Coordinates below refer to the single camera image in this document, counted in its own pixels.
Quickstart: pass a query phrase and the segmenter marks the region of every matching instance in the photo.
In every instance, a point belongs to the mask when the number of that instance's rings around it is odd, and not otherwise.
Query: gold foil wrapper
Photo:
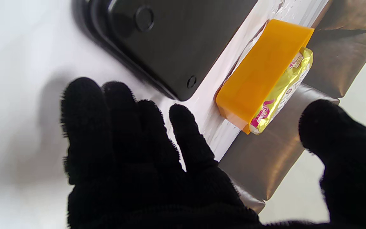
[[[313,52],[308,48],[301,48],[257,110],[251,121],[251,132],[256,135],[263,132],[302,83],[312,63]]]

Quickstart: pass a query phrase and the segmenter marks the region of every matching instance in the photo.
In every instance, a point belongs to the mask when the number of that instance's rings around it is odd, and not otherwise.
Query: round button
[[[187,88],[192,88],[197,83],[197,78],[195,76],[190,77],[189,80],[187,80]]]
[[[153,27],[154,15],[149,6],[141,6],[135,13],[135,23],[138,30],[147,32]]]

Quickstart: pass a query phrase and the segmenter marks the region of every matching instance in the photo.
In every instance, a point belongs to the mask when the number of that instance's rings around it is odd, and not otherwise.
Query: black device
[[[73,0],[81,30],[168,97],[188,100],[258,0]]]

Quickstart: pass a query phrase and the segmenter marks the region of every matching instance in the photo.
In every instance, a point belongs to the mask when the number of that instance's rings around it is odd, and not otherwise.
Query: finger
[[[113,148],[118,163],[147,162],[149,155],[141,147],[139,110],[131,90],[114,81],[104,84],[103,90],[110,110]]]
[[[103,86],[110,110],[117,178],[122,185],[120,204],[135,211],[159,202],[159,181],[151,157],[143,145],[139,109],[131,90],[123,83]]]
[[[179,162],[179,152],[167,136],[161,111],[150,100],[138,102],[147,148],[159,174],[161,192],[167,204],[187,203],[186,173]]]
[[[228,203],[244,206],[228,176],[218,168],[214,154],[207,145],[192,113],[182,105],[170,108],[170,121],[182,151],[187,173],[192,177],[199,206]]]
[[[113,168],[109,113],[100,87],[89,78],[68,85],[61,102],[61,123],[70,146],[65,170],[70,184],[105,176]]]
[[[117,210],[109,113],[100,87],[88,78],[68,85],[61,112],[70,142],[65,170],[69,183],[75,184],[68,197],[67,221],[76,228]]]
[[[208,167],[217,167],[214,154],[199,133],[193,114],[182,105],[173,105],[169,111],[173,132],[181,149],[188,173]]]
[[[148,145],[154,163],[159,167],[176,167],[181,169],[179,152],[166,133],[162,113],[150,100],[138,102],[141,113],[141,126],[148,138]]]
[[[325,152],[334,148],[341,138],[352,129],[366,132],[366,128],[356,123],[336,104],[328,100],[311,103],[302,113],[299,121],[299,135],[303,146],[317,154],[322,160]]]

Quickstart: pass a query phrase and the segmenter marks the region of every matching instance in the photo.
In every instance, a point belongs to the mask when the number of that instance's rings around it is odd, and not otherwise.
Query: gloved hand
[[[148,100],[136,102],[119,82],[100,88],[89,78],[67,87],[63,130],[70,146],[65,158],[71,228],[258,224],[182,105],[170,108],[179,153],[168,139],[161,112]]]

